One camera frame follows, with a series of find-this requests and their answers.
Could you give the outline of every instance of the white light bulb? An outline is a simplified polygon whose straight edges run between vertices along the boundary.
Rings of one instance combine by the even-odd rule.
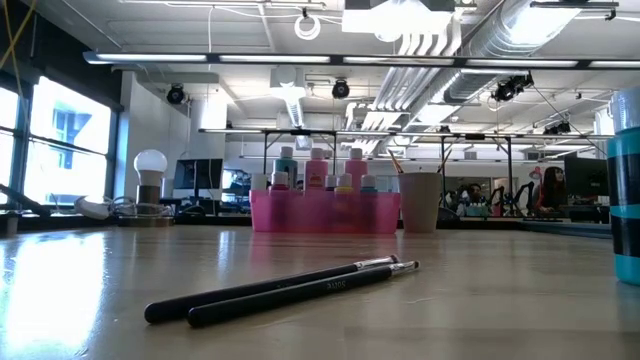
[[[143,150],[133,160],[133,167],[138,172],[140,185],[160,187],[167,170],[167,158],[158,150]]]

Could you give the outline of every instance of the ceiling light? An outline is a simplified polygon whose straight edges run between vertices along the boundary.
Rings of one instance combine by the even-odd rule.
[[[488,66],[488,67],[549,67],[549,68],[570,68],[578,65],[577,60],[545,60],[545,59],[469,59],[467,61],[468,66]]]
[[[262,130],[257,129],[199,129],[199,132],[217,134],[260,134]]]
[[[336,131],[337,135],[388,136],[387,131]]]
[[[527,70],[509,70],[509,69],[461,69],[464,75],[527,75]]]
[[[95,54],[103,62],[206,62],[206,55],[196,54]]]
[[[418,56],[345,56],[345,64],[360,65],[396,65],[396,66],[451,66],[453,59],[418,57]]]
[[[304,56],[304,55],[220,55],[220,62],[245,62],[245,63],[312,63],[328,64],[329,56]]]
[[[590,68],[640,68],[640,61],[593,61],[589,64]]]

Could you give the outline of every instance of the white wall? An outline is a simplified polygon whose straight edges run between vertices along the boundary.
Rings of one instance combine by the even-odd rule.
[[[140,85],[133,72],[122,76],[116,164],[116,196],[136,196],[138,174],[133,159],[145,149],[161,151],[168,161],[165,176],[173,178],[176,160],[189,151],[191,120]]]

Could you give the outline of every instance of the paper cup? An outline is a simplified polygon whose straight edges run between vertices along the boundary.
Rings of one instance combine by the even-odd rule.
[[[442,176],[436,173],[404,173],[398,174],[398,180],[404,231],[434,232],[438,222]]]

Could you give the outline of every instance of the security camera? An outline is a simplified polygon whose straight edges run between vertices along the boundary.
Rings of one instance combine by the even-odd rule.
[[[167,93],[167,101],[172,105],[182,105],[187,102],[187,94],[183,84],[171,84],[171,90]]]
[[[349,85],[347,80],[336,80],[336,84],[333,85],[333,91],[331,91],[334,99],[344,99],[349,96]]]

